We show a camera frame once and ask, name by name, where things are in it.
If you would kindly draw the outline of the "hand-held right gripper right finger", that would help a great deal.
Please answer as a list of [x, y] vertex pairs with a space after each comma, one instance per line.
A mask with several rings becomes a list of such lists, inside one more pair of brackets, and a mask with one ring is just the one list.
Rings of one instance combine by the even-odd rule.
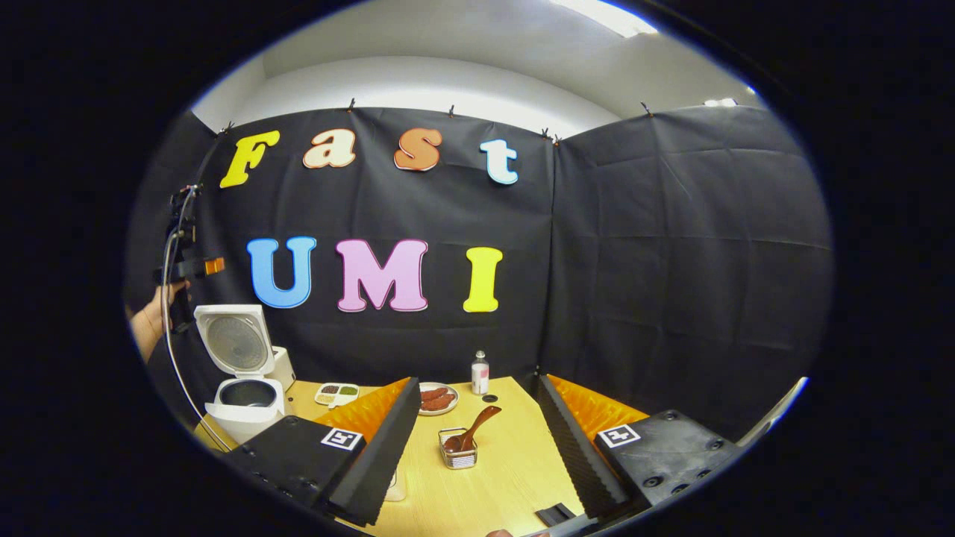
[[536, 401], [584, 514], [597, 522], [662, 509], [701, 489], [745, 452], [685, 412], [624, 422], [591, 394], [572, 402], [558, 383], [558, 377], [540, 375]]

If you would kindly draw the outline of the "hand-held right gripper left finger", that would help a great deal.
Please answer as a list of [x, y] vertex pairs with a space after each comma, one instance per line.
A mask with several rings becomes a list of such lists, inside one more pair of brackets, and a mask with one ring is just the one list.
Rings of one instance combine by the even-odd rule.
[[320, 418], [283, 417], [224, 463], [284, 502], [373, 526], [420, 405], [419, 379], [406, 377]]

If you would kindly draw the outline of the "metal wire chopstick holder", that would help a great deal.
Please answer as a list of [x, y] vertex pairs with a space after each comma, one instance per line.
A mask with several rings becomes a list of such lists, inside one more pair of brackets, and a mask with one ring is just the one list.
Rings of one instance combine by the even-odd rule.
[[441, 429], [439, 435], [439, 454], [445, 466], [450, 469], [465, 469], [474, 467], [478, 457], [478, 444], [476, 441], [471, 443], [470, 450], [451, 452], [445, 448], [445, 442], [452, 436], [463, 435], [467, 429], [465, 427], [453, 427]]

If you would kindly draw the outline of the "brown wooden spoon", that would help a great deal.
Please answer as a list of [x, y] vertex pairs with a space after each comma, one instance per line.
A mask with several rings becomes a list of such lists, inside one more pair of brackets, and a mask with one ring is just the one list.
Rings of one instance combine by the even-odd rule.
[[488, 421], [494, 415], [497, 415], [502, 411], [502, 408], [498, 406], [487, 406], [484, 410], [478, 414], [477, 418], [467, 431], [463, 434], [458, 434], [455, 436], [450, 436], [449, 439], [446, 439], [442, 445], [442, 449], [447, 454], [457, 454], [461, 452], [466, 452], [474, 449], [474, 436], [475, 432], [478, 431], [478, 428], [482, 424]]

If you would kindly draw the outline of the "white rice cooker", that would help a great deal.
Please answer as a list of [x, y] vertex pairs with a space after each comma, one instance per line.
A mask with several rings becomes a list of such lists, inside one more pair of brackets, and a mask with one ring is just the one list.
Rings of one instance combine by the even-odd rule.
[[245, 443], [286, 415], [282, 384], [266, 378], [274, 368], [272, 340], [259, 304], [201, 305], [194, 310], [212, 363], [229, 380], [219, 384], [206, 414], [236, 443]]

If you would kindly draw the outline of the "white round plate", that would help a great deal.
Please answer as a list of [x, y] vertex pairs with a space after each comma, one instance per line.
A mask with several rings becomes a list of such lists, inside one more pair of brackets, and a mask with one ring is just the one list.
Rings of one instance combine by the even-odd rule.
[[434, 417], [456, 408], [458, 391], [454, 387], [440, 382], [420, 382], [419, 390], [421, 392], [420, 415]]

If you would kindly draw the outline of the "white divided grain dish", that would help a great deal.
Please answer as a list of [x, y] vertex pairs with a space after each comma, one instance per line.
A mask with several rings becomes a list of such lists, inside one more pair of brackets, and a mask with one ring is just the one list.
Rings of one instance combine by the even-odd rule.
[[351, 383], [327, 382], [319, 387], [314, 395], [314, 401], [319, 405], [333, 409], [355, 401], [360, 395], [360, 387]]

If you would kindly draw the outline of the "white toaster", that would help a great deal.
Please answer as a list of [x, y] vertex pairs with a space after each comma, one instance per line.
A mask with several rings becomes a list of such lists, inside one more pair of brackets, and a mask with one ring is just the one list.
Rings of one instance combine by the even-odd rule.
[[266, 378], [279, 381], [282, 384], [284, 393], [287, 393], [291, 385], [296, 381], [296, 374], [289, 358], [289, 351], [280, 346], [272, 346], [274, 368], [266, 374]]

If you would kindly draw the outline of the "black backdrop cloth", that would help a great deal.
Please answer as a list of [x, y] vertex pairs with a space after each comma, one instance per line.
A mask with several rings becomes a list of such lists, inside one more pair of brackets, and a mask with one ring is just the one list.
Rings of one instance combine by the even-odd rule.
[[172, 125], [122, 296], [152, 297], [169, 199], [201, 177], [199, 304], [260, 304], [300, 380], [555, 374], [742, 439], [808, 374], [833, 286], [821, 187], [768, 111], [692, 107], [553, 144], [395, 108]]

